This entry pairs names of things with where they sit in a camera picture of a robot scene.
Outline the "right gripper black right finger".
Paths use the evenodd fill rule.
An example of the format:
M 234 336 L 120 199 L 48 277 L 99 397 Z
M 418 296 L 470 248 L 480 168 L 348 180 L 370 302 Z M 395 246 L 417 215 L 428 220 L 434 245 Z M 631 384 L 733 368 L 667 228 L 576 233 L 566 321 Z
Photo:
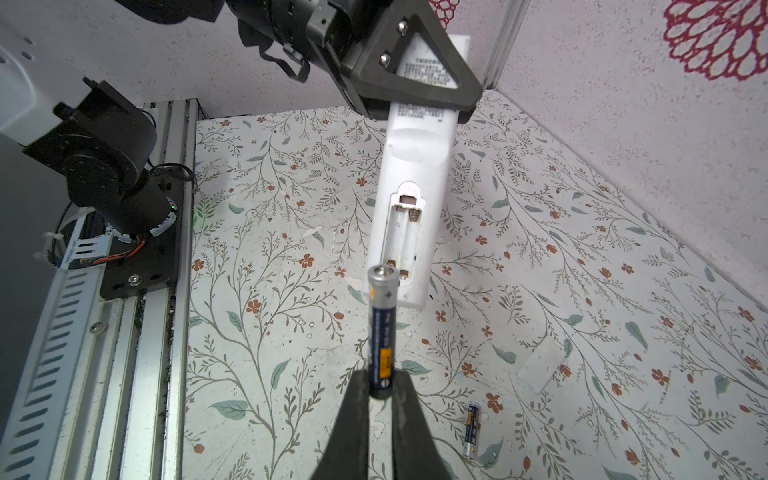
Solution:
M 392 464 L 398 480 L 448 480 L 411 376 L 396 370 L 392 388 Z

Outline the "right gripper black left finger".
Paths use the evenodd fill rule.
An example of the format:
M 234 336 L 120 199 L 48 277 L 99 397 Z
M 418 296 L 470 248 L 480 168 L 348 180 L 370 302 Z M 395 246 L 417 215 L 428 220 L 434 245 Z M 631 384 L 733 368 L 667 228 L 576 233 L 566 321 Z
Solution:
M 365 480 L 369 451 L 369 384 L 365 370 L 355 371 L 344 394 L 325 451 L 312 480 Z

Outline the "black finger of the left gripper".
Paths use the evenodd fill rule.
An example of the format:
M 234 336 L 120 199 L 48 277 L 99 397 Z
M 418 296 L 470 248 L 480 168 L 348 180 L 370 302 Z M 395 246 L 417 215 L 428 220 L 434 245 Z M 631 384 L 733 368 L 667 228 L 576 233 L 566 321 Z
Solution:
M 338 10 L 350 20 L 340 73 L 355 111 L 383 120 L 397 103 L 470 120 L 483 87 L 428 1 L 340 1 Z

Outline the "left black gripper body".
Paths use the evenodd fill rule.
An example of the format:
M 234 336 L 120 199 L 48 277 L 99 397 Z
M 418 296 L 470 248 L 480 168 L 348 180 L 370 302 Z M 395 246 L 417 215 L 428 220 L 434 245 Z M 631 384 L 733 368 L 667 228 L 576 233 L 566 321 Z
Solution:
M 187 19 L 213 23 L 227 7 L 246 47 L 304 81 L 316 66 L 338 81 L 380 81 L 384 76 L 382 1 L 122 1 L 155 24 Z

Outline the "white remote control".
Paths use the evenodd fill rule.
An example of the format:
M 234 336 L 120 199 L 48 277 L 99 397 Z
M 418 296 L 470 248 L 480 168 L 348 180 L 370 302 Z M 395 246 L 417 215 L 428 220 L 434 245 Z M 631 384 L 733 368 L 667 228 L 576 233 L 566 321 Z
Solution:
M 455 110 L 390 106 L 367 265 L 397 270 L 400 307 L 427 303 L 458 120 Z

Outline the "black AAA battery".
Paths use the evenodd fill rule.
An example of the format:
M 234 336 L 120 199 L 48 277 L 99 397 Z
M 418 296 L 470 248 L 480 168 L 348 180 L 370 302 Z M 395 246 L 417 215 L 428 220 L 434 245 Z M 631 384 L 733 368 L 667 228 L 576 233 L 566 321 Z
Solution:
M 396 315 L 399 272 L 391 265 L 376 265 L 368 270 L 370 290 L 370 395 L 379 400 L 391 396 L 395 373 Z

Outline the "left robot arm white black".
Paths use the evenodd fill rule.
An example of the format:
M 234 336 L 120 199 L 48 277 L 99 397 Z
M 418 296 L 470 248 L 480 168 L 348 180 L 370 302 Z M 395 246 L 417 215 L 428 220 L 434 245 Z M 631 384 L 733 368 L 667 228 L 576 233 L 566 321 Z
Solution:
M 426 1 L 232 1 L 247 47 L 304 82 L 329 73 L 359 114 L 384 119 L 395 104 L 471 117 L 482 86 Z M 63 175 L 69 198 L 92 207 L 130 238 L 164 234 L 171 202 L 145 166 L 157 133 L 150 119 L 106 82 L 36 54 L 1 30 L 1 131 L 24 153 Z

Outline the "white battery compartment cover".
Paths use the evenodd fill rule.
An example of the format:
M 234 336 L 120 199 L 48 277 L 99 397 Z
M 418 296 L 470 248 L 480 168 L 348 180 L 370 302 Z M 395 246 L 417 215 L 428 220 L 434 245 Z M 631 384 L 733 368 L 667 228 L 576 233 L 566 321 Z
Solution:
M 540 394 L 565 358 L 558 342 L 542 342 L 522 365 L 518 378 L 532 393 Z

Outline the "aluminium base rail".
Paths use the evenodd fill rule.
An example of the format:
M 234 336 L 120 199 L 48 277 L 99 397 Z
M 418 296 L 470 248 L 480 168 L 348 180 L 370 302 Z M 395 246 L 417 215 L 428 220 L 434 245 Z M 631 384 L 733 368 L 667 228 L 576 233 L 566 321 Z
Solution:
M 166 179 L 179 210 L 172 272 L 73 263 L 110 251 L 90 210 L 40 316 L 1 440 L 5 479 L 178 479 L 182 475 L 193 186 Z

